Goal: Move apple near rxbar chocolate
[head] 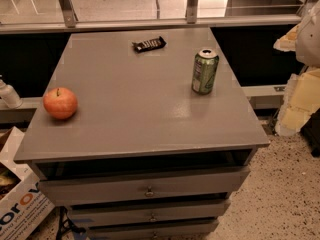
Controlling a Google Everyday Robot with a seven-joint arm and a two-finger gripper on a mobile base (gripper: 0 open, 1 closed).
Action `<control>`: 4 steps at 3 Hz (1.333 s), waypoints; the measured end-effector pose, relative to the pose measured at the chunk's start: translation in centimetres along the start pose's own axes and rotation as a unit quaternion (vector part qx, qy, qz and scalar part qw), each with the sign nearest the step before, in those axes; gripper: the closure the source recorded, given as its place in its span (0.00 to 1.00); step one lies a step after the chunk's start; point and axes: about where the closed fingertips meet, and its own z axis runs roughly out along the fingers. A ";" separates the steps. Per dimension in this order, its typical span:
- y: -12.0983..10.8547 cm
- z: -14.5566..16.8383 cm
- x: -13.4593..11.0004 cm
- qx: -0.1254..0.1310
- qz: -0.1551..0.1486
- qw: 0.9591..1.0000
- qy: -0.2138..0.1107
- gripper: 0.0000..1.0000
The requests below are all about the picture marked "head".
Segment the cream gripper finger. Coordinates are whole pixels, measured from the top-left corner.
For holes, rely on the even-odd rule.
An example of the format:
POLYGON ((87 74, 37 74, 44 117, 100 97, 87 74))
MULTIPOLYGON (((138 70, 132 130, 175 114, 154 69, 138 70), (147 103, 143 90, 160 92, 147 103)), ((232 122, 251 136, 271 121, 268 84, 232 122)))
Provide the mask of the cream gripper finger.
POLYGON ((283 52, 295 51, 298 27, 299 25, 295 25, 284 36, 277 39, 273 48, 283 52))
POLYGON ((276 133, 280 136, 298 133, 319 109, 320 68, 311 67, 301 75, 292 74, 277 116, 276 133))

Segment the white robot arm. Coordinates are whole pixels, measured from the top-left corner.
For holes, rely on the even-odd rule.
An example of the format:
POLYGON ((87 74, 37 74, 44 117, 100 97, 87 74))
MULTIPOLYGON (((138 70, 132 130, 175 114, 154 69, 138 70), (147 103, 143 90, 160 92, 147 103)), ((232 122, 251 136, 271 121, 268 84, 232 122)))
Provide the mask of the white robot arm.
POLYGON ((290 136, 299 132, 320 109, 320 1, 273 48, 294 51, 297 61, 307 68, 300 75, 290 76, 277 116, 276 133, 290 136))

